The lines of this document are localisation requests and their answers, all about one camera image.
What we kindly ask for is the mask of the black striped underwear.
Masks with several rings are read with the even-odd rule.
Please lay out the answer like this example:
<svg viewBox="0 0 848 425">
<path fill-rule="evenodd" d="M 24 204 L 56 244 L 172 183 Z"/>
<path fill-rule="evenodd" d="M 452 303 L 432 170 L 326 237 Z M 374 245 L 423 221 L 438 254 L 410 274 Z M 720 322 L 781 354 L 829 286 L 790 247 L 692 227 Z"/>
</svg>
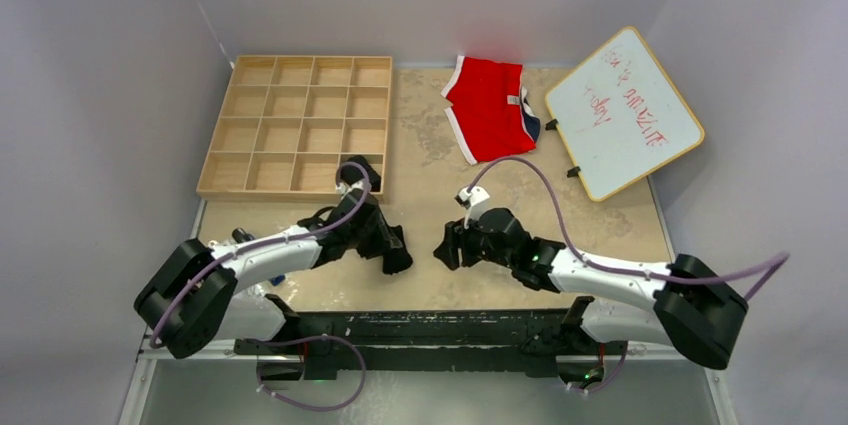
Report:
<svg viewBox="0 0 848 425">
<path fill-rule="evenodd" d="M 352 186 L 367 181 L 372 192 L 382 191 L 382 177 L 364 155 L 352 155 L 341 160 L 336 182 Z"/>
</svg>

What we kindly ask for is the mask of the plain black underwear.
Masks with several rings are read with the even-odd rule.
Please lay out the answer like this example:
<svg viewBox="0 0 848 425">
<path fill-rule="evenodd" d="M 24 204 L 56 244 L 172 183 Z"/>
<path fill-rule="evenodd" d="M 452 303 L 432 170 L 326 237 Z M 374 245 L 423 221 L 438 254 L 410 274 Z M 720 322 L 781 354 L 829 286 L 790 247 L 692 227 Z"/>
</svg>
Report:
<svg viewBox="0 0 848 425">
<path fill-rule="evenodd" d="M 401 273 L 413 265 L 414 261 L 407 249 L 402 226 L 397 225 L 388 228 L 384 245 L 382 272 L 385 275 Z"/>
</svg>

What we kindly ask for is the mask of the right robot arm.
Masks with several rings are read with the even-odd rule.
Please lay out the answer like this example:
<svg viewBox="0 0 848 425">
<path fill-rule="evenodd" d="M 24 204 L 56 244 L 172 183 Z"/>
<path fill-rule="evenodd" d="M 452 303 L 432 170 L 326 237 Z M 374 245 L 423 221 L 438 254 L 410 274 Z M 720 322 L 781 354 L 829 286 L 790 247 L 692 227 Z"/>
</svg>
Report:
<svg viewBox="0 0 848 425">
<path fill-rule="evenodd" d="M 724 370 L 748 312 L 747 301 L 693 256 L 680 254 L 672 263 L 613 260 L 623 275 L 597 270 L 588 264 L 593 255 L 532 236 L 506 208 L 446 223 L 433 255 L 451 270 L 490 262 L 532 290 L 577 294 L 561 326 L 564 344 L 576 352 L 597 342 L 654 343 Z"/>
</svg>

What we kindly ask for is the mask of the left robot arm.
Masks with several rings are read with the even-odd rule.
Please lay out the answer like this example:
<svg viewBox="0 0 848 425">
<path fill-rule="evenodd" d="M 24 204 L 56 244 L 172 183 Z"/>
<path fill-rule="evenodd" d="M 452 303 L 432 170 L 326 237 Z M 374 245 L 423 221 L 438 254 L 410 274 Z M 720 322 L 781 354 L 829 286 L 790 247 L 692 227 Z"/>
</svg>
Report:
<svg viewBox="0 0 848 425">
<path fill-rule="evenodd" d="M 221 243 L 182 242 L 133 308 L 152 330 L 151 347 L 166 348 L 177 359 L 229 339 L 260 340 L 272 353 L 284 354 L 298 340 L 294 313 L 276 295 L 263 293 L 262 284 L 337 261 L 350 250 L 380 259 L 386 275 L 413 263 L 402 227 L 388 224 L 372 195 L 353 191 L 264 238 L 236 229 Z"/>
</svg>

